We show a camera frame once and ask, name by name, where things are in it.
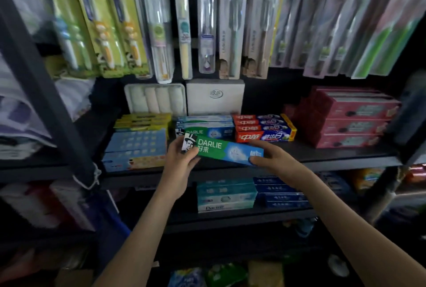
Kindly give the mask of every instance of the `finger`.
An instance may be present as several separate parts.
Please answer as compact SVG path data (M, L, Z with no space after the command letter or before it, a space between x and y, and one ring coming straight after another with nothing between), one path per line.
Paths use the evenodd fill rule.
M249 158L249 161L256 166L259 167L269 167L271 165L272 160L269 158L264 157L258 157L258 156L251 156Z
M188 170L191 171L195 165L198 163L198 161L200 161L201 157L195 157L194 159L192 159L189 164L188 164Z
M185 152L185 154L183 155L183 159L189 163L189 161L191 161L192 159L195 158L195 156L198 154L198 147L192 147L191 149L189 149L187 152Z
M184 143L184 136L178 136L176 139L174 139L170 143L169 150L180 152L182 150L183 143Z
M248 140L248 143L254 147L262 148L270 156L274 156L278 149L281 149L272 143L262 140Z

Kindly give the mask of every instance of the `forearm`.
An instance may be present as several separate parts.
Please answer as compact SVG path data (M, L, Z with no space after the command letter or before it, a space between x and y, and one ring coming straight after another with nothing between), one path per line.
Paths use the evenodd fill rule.
M366 286L424 286L426 270L336 196L315 174L304 193Z
M174 200L157 189L130 236L94 286L145 286Z

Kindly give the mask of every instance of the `hand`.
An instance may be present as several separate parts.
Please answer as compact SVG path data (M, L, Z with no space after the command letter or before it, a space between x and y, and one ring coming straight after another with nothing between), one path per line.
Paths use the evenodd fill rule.
M272 174L279 177L287 185L303 191L306 185L316 177L312 171L290 156L280 147L266 141L250 140L255 147L262 148L268 158L252 156L250 162L253 165L264 167Z
M196 157L198 147L193 147L185 154L181 153L184 136L179 136L169 145L163 174L157 191L166 194L175 201L181 197L188 185L188 176L192 168L200 160Z

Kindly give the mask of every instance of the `yellow toothbrush package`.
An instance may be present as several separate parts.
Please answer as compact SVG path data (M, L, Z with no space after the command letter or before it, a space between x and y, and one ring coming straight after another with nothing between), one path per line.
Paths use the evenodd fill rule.
M101 74L106 78L130 74L126 54L107 0L79 0Z
M108 0L132 74L151 78L135 0Z
M46 0L67 69L74 77L99 76L95 51L78 0Z

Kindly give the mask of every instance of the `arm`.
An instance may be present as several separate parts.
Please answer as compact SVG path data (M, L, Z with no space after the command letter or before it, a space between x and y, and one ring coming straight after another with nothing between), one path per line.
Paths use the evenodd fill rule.
M156 192L130 236L110 261L94 287L146 286L158 244L175 201L183 195L189 172L199 160L194 147L181 154L184 137L174 140L166 155L166 164Z
M253 141L270 158L251 157L305 193L365 286L425 286L426 269L347 206L312 171L281 148Z

